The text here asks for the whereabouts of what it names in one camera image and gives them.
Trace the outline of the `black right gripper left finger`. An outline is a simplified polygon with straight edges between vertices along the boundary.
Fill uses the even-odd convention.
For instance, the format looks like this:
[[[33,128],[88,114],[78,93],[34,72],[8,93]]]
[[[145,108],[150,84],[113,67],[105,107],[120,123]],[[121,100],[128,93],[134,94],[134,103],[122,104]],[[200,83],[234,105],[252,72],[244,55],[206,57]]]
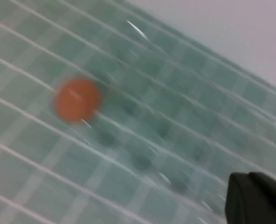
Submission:
[[[229,176],[225,203],[228,224],[276,224],[276,211],[249,173]]]

